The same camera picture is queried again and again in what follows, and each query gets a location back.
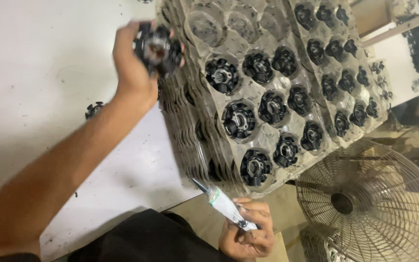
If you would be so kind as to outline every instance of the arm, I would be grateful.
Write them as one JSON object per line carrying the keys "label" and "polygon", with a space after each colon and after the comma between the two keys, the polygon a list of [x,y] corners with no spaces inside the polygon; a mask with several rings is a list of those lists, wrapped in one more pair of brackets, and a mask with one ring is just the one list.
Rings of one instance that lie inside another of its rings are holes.
{"label": "arm", "polygon": [[0,189],[0,256],[39,255],[39,237],[78,186],[156,103],[157,78],[134,56],[138,23],[118,30],[119,84],[111,103]]}

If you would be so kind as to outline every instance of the hand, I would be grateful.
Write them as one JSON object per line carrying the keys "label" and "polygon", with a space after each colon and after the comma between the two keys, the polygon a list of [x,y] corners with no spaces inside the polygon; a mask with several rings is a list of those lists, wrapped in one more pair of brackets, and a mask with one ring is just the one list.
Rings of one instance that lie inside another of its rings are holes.
{"label": "hand", "polygon": [[269,256],[274,248],[274,233],[268,204],[253,202],[249,198],[237,198],[233,201],[241,216],[255,223],[259,230],[244,231],[226,219],[219,237],[220,250],[237,261],[254,261],[256,257]]}
{"label": "hand", "polygon": [[135,56],[132,44],[138,32],[140,22],[131,21],[127,26],[118,29],[113,49],[114,64],[116,66],[119,84],[115,98],[127,95],[141,96],[148,110],[158,97],[158,74],[150,77],[148,70],[138,57]]}

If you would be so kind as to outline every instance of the nozzle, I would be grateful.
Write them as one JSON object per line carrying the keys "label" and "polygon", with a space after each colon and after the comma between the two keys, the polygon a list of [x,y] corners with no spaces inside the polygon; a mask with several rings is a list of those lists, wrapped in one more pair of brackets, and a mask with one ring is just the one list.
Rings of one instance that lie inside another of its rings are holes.
{"label": "nozzle", "polygon": [[200,183],[198,180],[196,180],[195,178],[192,178],[192,181],[195,183],[195,185],[200,188],[201,191],[203,191],[203,193],[206,193],[209,188],[205,185],[203,185],[202,183]]}

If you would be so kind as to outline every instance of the dark clothing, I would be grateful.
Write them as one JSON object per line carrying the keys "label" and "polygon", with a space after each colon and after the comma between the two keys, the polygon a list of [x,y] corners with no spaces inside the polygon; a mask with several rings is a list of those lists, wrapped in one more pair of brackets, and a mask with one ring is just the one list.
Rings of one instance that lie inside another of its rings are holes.
{"label": "dark clothing", "polygon": [[[0,262],[39,262],[35,256],[17,254]],[[134,214],[87,246],[74,252],[69,262],[234,262],[186,228],[176,214],[153,209]]]}

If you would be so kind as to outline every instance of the electric fan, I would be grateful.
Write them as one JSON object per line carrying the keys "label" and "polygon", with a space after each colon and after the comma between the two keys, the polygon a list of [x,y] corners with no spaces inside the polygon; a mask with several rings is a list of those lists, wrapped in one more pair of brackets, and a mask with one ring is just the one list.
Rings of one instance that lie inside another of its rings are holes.
{"label": "electric fan", "polygon": [[359,262],[419,262],[419,169],[371,141],[340,148],[302,173],[310,228]]}

